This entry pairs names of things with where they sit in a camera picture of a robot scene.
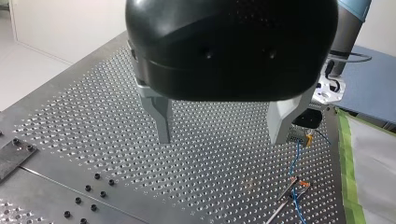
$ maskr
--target blue wire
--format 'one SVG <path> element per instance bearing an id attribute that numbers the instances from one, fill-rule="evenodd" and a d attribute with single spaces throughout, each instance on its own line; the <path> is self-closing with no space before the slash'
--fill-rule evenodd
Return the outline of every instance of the blue wire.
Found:
<path id="1" fill-rule="evenodd" d="M 305 222 L 305 220 L 304 220 L 304 218 L 303 218 L 303 215 L 301 214 L 300 207 L 298 206 L 297 197 L 296 197 L 296 193 L 294 192 L 294 190 L 295 190 L 295 189 L 293 189 L 293 200 L 294 200 L 294 205 L 295 205 L 296 210 L 297 210 L 297 214 L 298 214 L 298 216 L 300 217 L 300 220 L 301 220 L 304 224 L 306 224 L 306 222 Z"/>
<path id="2" fill-rule="evenodd" d="M 289 175 L 290 175 L 290 176 L 293 175 L 294 165 L 296 164 L 296 162 L 297 162 L 299 156 L 300 156 L 300 141 L 297 142 L 297 155 L 296 155 L 296 157 L 294 158 L 294 161 L 293 161 L 293 163 L 291 164 L 290 169 L 289 169 Z"/>
<path id="3" fill-rule="evenodd" d="M 330 142 L 329 138 L 326 137 L 326 135 L 324 135 L 323 133 L 321 133 L 320 131 L 315 129 L 315 132 L 319 133 L 324 139 L 326 139 L 326 141 L 331 145 L 332 142 Z"/>
<path id="4" fill-rule="evenodd" d="M 290 175 L 290 176 L 293 175 L 294 165 L 296 164 L 296 162 L 297 162 L 299 156 L 300 156 L 300 141 L 297 142 L 297 155 L 296 155 L 296 157 L 294 158 L 294 161 L 293 161 L 293 163 L 291 164 L 290 169 L 289 169 L 289 175 Z M 301 220 L 304 224 L 306 224 L 306 222 L 305 222 L 305 220 L 304 220 L 304 218 L 303 218 L 303 215 L 301 214 L 300 207 L 298 206 L 297 197 L 296 197 L 296 193 L 295 193 L 295 188 L 293 188 L 292 194 L 293 194 L 293 200 L 294 200 L 294 205 L 295 205 L 296 210 L 297 210 L 297 214 L 298 214 L 298 216 L 300 217 L 300 220 Z"/>

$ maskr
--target cable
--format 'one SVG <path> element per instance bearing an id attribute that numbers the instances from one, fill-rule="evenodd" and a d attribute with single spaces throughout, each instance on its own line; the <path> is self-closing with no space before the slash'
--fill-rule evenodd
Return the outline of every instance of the cable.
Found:
<path id="1" fill-rule="evenodd" d="M 324 139 L 326 139 L 326 141 L 331 145 L 332 142 L 329 140 L 329 138 L 327 138 L 323 133 L 321 133 L 320 131 L 315 129 L 315 132 L 319 133 Z"/>
<path id="2" fill-rule="evenodd" d="M 293 172 L 294 172 L 294 171 L 293 171 L 293 170 L 294 170 L 294 165 L 296 164 L 296 162 L 297 162 L 299 156 L 300 156 L 300 141 L 297 142 L 297 154 L 296 154 L 296 157 L 294 158 L 294 161 L 291 163 L 291 166 L 290 166 L 290 169 L 289 169 L 289 175 L 290 175 L 290 176 L 293 175 Z M 291 193 L 292 193 L 292 195 L 293 195 L 293 201 L 294 201 L 294 205 L 295 205 L 296 210 L 297 210 L 297 214 L 298 214 L 298 216 L 300 217 L 300 220 L 301 220 L 304 224 L 306 224 L 306 222 L 305 222 L 305 220 L 304 220 L 304 218 L 303 218 L 303 215 L 301 214 L 300 207 L 298 206 L 297 197 L 296 197 L 296 193 L 295 193 L 295 188 L 293 188 L 293 190 L 292 190 Z"/>
<path id="3" fill-rule="evenodd" d="M 365 62 L 371 61 L 373 59 L 372 56 L 365 55 L 365 54 L 354 53 L 354 52 L 351 52 L 349 55 L 358 56 L 358 57 L 361 57 L 363 59 L 360 59 L 360 60 L 348 60 L 348 59 L 334 58 L 332 56 L 329 56 L 327 58 L 331 59 L 331 60 L 335 60 L 336 62 L 339 62 L 339 63 L 365 63 Z"/>
<path id="4" fill-rule="evenodd" d="M 306 224 L 305 219 L 303 218 L 303 214 L 301 214 L 300 207 L 298 206 L 298 202 L 297 202 L 297 197 L 296 197 L 295 189 L 293 189 L 292 194 L 293 194 L 294 205 L 295 205 L 296 210 L 297 210 L 297 215 L 300 217 L 300 220 L 301 220 L 304 224 Z"/>
<path id="5" fill-rule="evenodd" d="M 329 78 L 329 74 L 332 72 L 332 69 L 334 68 L 334 65 L 335 65 L 335 62 L 334 62 L 333 60 L 330 60 L 330 61 L 327 63 L 327 67 L 326 67 L 326 70 L 324 71 L 324 75 L 325 75 L 325 77 L 326 77 L 328 80 L 335 82 L 335 84 L 337 85 L 337 87 L 335 88 L 334 91 L 335 91 L 335 92 L 338 92 L 338 91 L 340 91 L 340 89 L 341 89 L 340 83 L 339 83 L 337 80 L 335 80 L 335 79 Z"/>
<path id="6" fill-rule="evenodd" d="M 294 161 L 293 161 L 293 163 L 291 164 L 290 169 L 289 169 L 289 175 L 290 175 L 290 176 L 293 175 L 294 165 L 296 164 L 296 162 L 297 162 L 299 156 L 300 156 L 300 141 L 297 142 L 297 155 L 296 155 L 296 157 L 294 158 Z"/>

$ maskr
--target black hex nut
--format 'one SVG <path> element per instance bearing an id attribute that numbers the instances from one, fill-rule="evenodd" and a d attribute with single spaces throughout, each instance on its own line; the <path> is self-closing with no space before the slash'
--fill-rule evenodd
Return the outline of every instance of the black hex nut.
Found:
<path id="1" fill-rule="evenodd" d="M 29 146 L 27 146 L 27 150 L 28 150 L 28 151 L 30 151 L 30 152 L 31 152 L 31 151 L 33 151 L 33 149 L 34 149 L 34 148 L 33 148 L 33 146 L 32 146 L 32 145 L 29 145 Z"/>
<path id="2" fill-rule="evenodd" d="M 81 198 L 77 197 L 77 198 L 75 199 L 75 203 L 76 203 L 76 204 L 81 204 L 81 202 L 82 202 Z"/>
<path id="3" fill-rule="evenodd" d="M 19 144 L 19 143 L 20 143 L 20 140 L 19 140 L 18 138 L 12 139 L 12 144 L 14 144 L 15 146 L 16 146 L 17 144 Z"/>
<path id="4" fill-rule="evenodd" d="M 96 209 L 98 209 L 98 207 L 96 206 L 96 204 L 91 205 L 91 211 L 96 211 Z"/>
<path id="5" fill-rule="evenodd" d="M 65 217 L 65 218 L 70 218 L 70 216 L 71 216 L 71 214 L 70 214 L 69 211 L 65 211 L 65 212 L 64 212 L 64 217 Z"/>

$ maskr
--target perforated metal table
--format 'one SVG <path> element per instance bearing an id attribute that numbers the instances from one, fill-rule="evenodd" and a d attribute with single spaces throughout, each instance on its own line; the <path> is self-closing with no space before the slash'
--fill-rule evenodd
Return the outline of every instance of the perforated metal table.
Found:
<path id="1" fill-rule="evenodd" d="M 37 148 L 0 184 L 1 223 L 265 222 L 296 152 L 295 144 L 270 145 L 268 104 L 173 102 L 172 144 L 159 144 L 126 39 L 0 114 L 0 147 L 17 137 Z M 323 113 L 320 131 L 333 144 L 315 135 L 301 150 L 295 174 L 314 187 L 300 206 L 307 223 L 345 223 L 337 123 L 332 109 Z M 288 206 L 276 222 L 300 219 Z"/>

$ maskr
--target white wall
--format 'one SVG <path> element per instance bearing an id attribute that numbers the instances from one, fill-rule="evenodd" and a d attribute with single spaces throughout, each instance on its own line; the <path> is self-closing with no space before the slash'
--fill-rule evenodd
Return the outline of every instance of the white wall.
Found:
<path id="1" fill-rule="evenodd" d="M 17 41 L 75 63 L 126 30 L 125 0 L 11 0 Z"/>
<path id="2" fill-rule="evenodd" d="M 356 45 L 396 57 L 396 0 L 373 0 Z"/>

